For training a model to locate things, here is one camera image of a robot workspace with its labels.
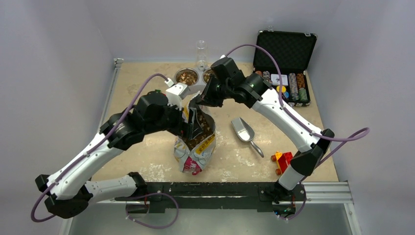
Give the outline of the pet food bag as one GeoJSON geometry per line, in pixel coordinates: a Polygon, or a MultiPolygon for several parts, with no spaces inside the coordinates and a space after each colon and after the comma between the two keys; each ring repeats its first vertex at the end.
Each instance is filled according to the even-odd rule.
{"type": "MultiPolygon", "coordinates": [[[[187,106],[196,104],[196,97],[201,92],[197,92],[183,108],[183,118],[188,122],[187,106]]],[[[190,172],[192,175],[197,175],[202,172],[207,164],[209,164],[213,152],[216,148],[216,124],[207,106],[198,105],[201,109],[201,114],[198,117],[203,132],[195,139],[190,140],[186,137],[177,136],[173,148],[174,158],[179,164],[180,172],[190,172]]]]}

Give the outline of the metal food scoop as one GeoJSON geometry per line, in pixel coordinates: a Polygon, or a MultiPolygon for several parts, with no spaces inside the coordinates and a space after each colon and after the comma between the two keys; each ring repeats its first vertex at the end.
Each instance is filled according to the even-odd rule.
{"type": "Polygon", "coordinates": [[[263,151],[254,143],[254,130],[245,122],[245,120],[241,117],[236,117],[231,121],[231,125],[241,141],[249,143],[260,157],[265,157],[263,151]]]}

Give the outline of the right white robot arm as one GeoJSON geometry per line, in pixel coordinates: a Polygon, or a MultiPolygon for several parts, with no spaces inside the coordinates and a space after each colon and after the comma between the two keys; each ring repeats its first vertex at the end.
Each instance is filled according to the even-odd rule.
{"type": "Polygon", "coordinates": [[[280,102],[278,92],[260,75],[252,73],[245,77],[233,59],[222,57],[210,68],[214,77],[197,96],[197,104],[221,107],[225,99],[245,104],[278,127],[296,146],[297,153],[275,184],[276,196],[287,199],[294,193],[294,187],[312,174],[326,154],[331,144],[329,138],[334,137],[333,131],[321,130],[287,103],[280,102]]]}

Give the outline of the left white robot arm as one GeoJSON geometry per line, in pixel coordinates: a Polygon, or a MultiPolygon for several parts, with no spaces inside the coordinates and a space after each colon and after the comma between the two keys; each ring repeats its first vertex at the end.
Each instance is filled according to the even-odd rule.
{"type": "Polygon", "coordinates": [[[127,151],[144,137],[167,131],[193,140],[201,135],[202,109],[198,99],[181,107],[176,96],[158,90],[136,94],[121,112],[112,115],[87,147],[66,166],[51,175],[39,175],[35,182],[51,217],[72,218],[89,205],[111,198],[142,199],[147,183],[137,172],[112,180],[92,181],[91,177],[111,159],[127,151]]]}

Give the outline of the grey double pet bowl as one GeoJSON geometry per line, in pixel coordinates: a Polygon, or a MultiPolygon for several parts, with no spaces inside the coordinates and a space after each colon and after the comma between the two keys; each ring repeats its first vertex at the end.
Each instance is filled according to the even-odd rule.
{"type": "Polygon", "coordinates": [[[192,68],[182,68],[175,73],[173,80],[176,83],[186,84],[190,94],[202,92],[211,76],[214,75],[211,69],[198,71],[192,68]]]}

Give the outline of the clear water bottle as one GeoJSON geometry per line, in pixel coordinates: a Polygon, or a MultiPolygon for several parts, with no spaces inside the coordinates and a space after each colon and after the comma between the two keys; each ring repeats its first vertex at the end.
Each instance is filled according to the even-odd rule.
{"type": "Polygon", "coordinates": [[[207,69],[207,45],[203,40],[197,42],[196,65],[198,70],[205,71],[207,69]]]}

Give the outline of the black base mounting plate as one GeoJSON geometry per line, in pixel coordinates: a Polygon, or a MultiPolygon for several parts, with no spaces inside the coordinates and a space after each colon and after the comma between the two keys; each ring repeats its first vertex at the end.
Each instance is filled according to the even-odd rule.
{"type": "Polygon", "coordinates": [[[116,201],[142,204],[150,213],[166,209],[255,210],[292,215],[306,201],[305,189],[297,185],[290,192],[274,182],[149,182],[139,199],[118,197],[116,201]]]}

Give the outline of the red yellow toy block car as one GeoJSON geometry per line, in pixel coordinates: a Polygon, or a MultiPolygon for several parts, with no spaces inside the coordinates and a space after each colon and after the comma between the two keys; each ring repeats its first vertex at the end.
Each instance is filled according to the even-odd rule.
{"type": "Polygon", "coordinates": [[[292,160],[292,158],[293,158],[292,152],[285,152],[285,153],[276,152],[275,154],[271,156],[271,161],[275,162],[277,165],[277,168],[276,168],[277,176],[280,176],[285,172],[285,170],[290,165],[290,161],[292,160]]]}

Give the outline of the black poker chip case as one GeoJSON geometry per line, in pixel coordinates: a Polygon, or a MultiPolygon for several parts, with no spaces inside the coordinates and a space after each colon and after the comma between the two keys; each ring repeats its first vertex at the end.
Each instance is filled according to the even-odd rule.
{"type": "Polygon", "coordinates": [[[308,32],[259,31],[256,45],[269,52],[276,61],[279,76],[272,60],[263,51],[254,53],[254,72],[270,80],[282,99],[290,106],[310,105],[306,71],[317,42],[317,34],[308,32]]]}

